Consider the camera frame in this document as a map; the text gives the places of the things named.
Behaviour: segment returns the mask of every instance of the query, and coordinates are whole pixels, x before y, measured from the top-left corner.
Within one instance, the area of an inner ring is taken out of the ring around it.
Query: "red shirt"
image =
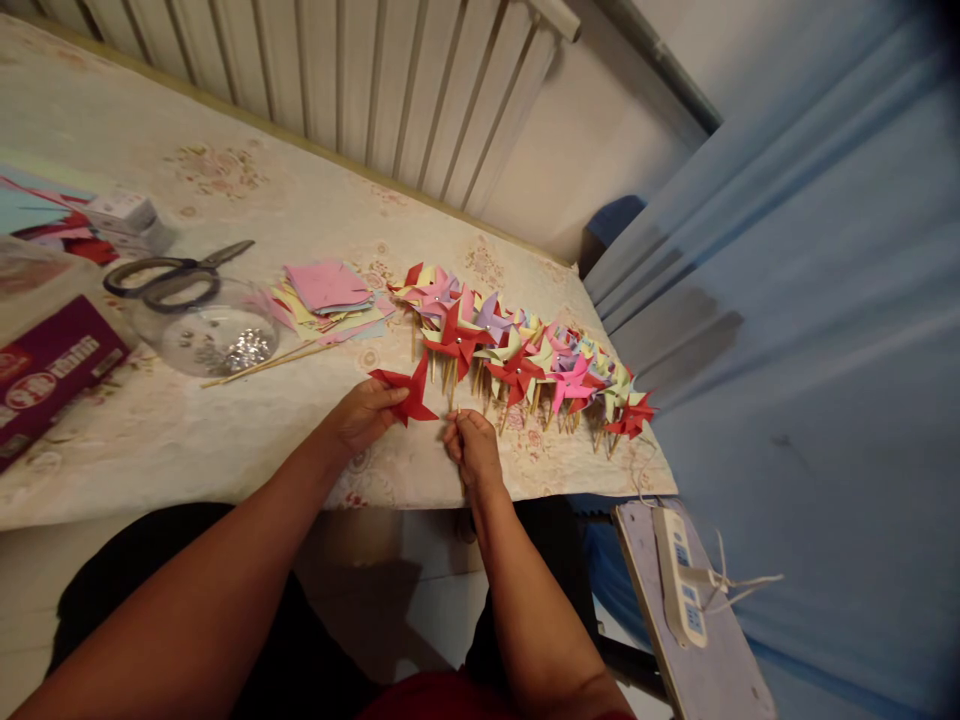
[[[460,672],[420,673],[394,685],[357,720],[520,720],[516,709],[492,688]],[[596,720],[633,720],[619,712]]]

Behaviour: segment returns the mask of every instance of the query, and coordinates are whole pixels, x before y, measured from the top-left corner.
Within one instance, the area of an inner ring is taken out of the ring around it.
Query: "scissor blade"
[[[243,242],[238,242],[235,245],[224,248],[223,250],[217,250],[213,255],[209,255],[200,261],[200,265],[203,267],[217,267],[223,265],[227,260],[232,260],[237,255],[246,252],[254,244],[254,240],[244,240]]]

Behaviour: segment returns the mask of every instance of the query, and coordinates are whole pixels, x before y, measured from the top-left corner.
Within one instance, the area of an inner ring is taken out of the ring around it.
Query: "black pants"
[[[566,499],[550,497],[514,505],[523,524],[596,642],[597,620],[580,536]],[[232,506],[196,503],[158,510],[118,533],[94,555],[64,590],[60,623],[47,675],[107,619],[134,590]],[[486,606],[466,658],[477,682],[509,696],[493,624]],[[330,637],[293,573],[260,657],[234,707],[235,718],[352,718],[383,688],[370,680]]]

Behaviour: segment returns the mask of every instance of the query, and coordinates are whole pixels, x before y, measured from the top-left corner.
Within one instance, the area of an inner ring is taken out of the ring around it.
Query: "glass bowl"
[[[257,288],[221,276],[213,297],[183,311],[157,312],[147,303],[127,305],[137,334],[170,367],[188,375],[224,377],[269,360],[279,344],[277,321]]]

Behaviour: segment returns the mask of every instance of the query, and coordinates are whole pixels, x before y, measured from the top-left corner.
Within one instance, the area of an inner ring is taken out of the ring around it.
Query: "forearm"
[[[15,717],[226,716],[347,461],[325,435],[144,583]]]
[[[506,488],[500,482],[478,484],[470,500],[497,640],[521,708],[534,716],[568,718],[629,713],[576,611],[517,519]]]

